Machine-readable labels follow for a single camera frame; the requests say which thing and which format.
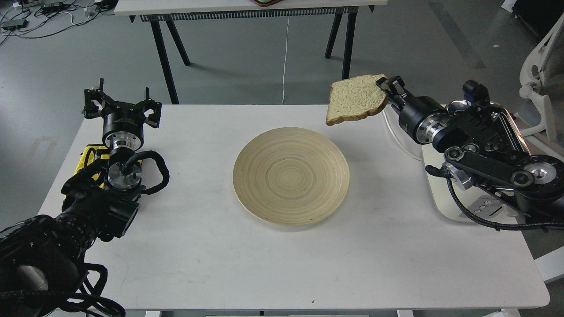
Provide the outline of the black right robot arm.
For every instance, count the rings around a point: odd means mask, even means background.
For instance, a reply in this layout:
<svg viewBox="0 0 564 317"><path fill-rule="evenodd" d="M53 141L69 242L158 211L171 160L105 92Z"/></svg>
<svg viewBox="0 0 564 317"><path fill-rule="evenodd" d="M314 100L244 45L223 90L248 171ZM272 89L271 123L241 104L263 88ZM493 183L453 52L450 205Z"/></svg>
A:
<svg viewBox="0 0 564 317"><path fill-rule="evenodd" d="M428 96L415 96L400 76L375 81L397 113L400 128L420 145L441 153L440 168L427 174L444 178L460 211L479 225L496 231L563 229L563 162L532 154L512 115L492 103L485 86L474 80L463 85L463 100L441 106ZM524 216L524 224L503 224L472 213L459 200L461 188L477 187L498 197Z"/></svg>

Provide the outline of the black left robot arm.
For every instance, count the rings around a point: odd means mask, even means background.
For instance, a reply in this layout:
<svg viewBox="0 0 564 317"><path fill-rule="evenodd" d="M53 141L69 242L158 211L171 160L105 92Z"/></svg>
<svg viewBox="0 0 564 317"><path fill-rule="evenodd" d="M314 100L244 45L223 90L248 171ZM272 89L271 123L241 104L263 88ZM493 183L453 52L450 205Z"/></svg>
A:
<svg viewBox="0 0 564 317"><path fill-rule="evenodd" d="M104 81L84 91L83 116L104 121L101 144L87 148L83 165L62 186L62 212L40 214L1 231L1 315L44 317L56 309L88 317L124 317L125 309L101 295L104 265L87 263L96 240L127 232L143 195L164 189L170 173L163 157L141 151L143 126L158 128L161 102L119 102Z"/></svg>

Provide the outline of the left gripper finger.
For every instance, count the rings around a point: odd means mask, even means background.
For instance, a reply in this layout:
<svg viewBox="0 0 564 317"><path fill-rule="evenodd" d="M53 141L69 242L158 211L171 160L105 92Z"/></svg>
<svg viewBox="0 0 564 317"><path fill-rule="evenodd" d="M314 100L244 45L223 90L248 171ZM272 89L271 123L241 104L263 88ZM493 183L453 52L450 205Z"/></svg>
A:
<svg viewBox="0 0 564 317"><path fill-rule="evenodd" d="M115 112L115 101L105 94L104 80L100 79L96 88L85 89L84 99L85 105L83 107L83 116L87 120L97 117L107 117Z"/></svg>
<svg viewBox="0 0 564 317"><path fill-rule="evenodd" d="M160 126L162 106L163 104L161 102L151 98L150 89L145 88L145 99L135 103L135 116L139 118L139 120L142 120L143 124L157 129Z"/></svg>

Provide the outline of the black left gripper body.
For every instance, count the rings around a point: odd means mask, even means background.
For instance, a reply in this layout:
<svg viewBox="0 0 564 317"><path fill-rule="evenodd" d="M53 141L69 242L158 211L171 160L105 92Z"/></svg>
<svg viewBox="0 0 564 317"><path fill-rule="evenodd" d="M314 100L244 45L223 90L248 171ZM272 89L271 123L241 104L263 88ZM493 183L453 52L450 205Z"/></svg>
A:
<svg viewBox="0 0 564 317"><path fill-rule="evenodd" d="M107 148L139 150L143 146L145 113L142 108L132 103L107 102L101 116L104 119L102 141Z"/></svg>

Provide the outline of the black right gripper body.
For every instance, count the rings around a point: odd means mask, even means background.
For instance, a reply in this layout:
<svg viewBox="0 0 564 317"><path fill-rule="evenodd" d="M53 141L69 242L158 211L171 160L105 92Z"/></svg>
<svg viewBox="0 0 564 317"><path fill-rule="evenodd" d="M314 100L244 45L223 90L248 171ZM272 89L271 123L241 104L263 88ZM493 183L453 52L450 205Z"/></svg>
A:
<svg viewBox="0 0 564 317"><path fill-rule="evenodd" d="M447 143L451 115L428 96L400 96L400 127L417 144Z"/></svg>

